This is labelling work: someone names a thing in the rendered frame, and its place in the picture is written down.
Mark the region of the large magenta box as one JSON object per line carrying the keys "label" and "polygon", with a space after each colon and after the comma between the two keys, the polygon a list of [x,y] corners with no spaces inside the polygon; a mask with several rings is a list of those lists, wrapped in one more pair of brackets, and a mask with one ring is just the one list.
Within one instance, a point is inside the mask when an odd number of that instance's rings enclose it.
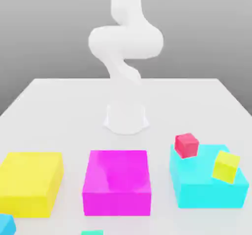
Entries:
{"label": "large magenta box", "polygon": [[152,190],[145,150],[92,150],[82,190],[86,216],[149,216]]}

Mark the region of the small red cube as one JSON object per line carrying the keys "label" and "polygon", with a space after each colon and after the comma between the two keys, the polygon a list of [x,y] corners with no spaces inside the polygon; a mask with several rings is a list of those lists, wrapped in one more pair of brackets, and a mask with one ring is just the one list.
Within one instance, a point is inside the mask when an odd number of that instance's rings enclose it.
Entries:
{"label": "small red cube", "polygon": [[174,148],[182,159],[197,156],[198,147],[199,141],[191,133],[175,136]]}

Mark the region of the large yellow box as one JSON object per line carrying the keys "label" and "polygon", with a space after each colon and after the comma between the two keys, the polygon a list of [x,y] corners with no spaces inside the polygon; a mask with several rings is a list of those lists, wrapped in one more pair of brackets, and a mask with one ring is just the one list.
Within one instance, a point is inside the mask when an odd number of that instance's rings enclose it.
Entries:
{"label": "large yellow box", "polygon": [[9,152],[0,164],[0,214],[49,218],[63,172],[60,152]]}

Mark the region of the small yellow cube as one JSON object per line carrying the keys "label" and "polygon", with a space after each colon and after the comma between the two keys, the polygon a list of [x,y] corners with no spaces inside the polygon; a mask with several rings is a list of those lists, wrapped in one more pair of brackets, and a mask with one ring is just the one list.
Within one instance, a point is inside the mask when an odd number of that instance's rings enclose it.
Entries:
{"label": "small yellow cube", "polygon": [[216,157],[212,177],[233,184],[239,163],[240,156],[221,150]]}

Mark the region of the small blue cube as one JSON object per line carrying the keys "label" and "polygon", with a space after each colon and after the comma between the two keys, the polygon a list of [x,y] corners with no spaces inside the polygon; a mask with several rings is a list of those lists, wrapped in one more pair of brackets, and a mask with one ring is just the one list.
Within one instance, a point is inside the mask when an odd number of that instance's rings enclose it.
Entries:
{"label": "small blue cube", "polygon": [[0,235],[14,235],[16,225],[14,218],[9,214],[0,214]]}

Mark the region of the large cyan box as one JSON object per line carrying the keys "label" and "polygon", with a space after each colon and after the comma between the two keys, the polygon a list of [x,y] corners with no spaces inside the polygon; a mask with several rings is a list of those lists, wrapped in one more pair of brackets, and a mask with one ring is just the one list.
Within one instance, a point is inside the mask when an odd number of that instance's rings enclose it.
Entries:
{"label": "large cyan box", "polygon": [[229,152],[224,144],[201,144],[196,157],[182,159],[170,145],[169,170],[179,208],[241,208],[249,182],[238,169],[234,183],[212,177],[219,151]]}

